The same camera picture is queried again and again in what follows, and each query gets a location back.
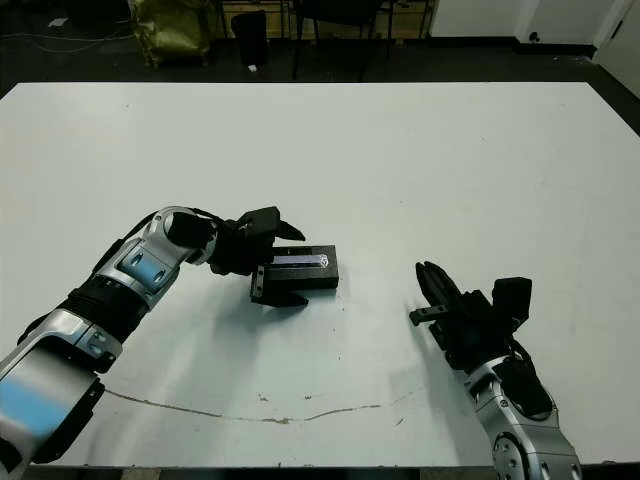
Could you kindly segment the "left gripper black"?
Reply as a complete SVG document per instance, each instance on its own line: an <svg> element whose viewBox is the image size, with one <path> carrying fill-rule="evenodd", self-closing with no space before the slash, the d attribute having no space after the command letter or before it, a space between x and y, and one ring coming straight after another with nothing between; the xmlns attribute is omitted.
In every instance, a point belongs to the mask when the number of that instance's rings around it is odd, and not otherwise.
<svg viewBox="0 0 640 480"><path fill-rule="evenodd" d="M208 260L217 275L251 275L258 266L273 260L275 237L304 241L304 234L284 220L239 219L227 220L216 226L216 241ZM304 307L308 299L295 292L276 292L253 296L252 302L274 308Z"/></svg>

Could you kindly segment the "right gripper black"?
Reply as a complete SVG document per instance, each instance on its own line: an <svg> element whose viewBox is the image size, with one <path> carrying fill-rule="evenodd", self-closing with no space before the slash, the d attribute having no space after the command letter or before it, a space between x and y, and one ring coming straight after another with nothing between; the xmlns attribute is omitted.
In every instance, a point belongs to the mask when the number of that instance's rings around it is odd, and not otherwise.
<svg viewBox="0 0 640 480"><path fill-rule="evenodd" d="M446 271L429 261L416 264L416 277L429 305L410 312L409 320L414 326L428 325L452 369L472 372L491 360L515 354L515 290L496 289L492 300L479 290L461 293Z"/></svg>

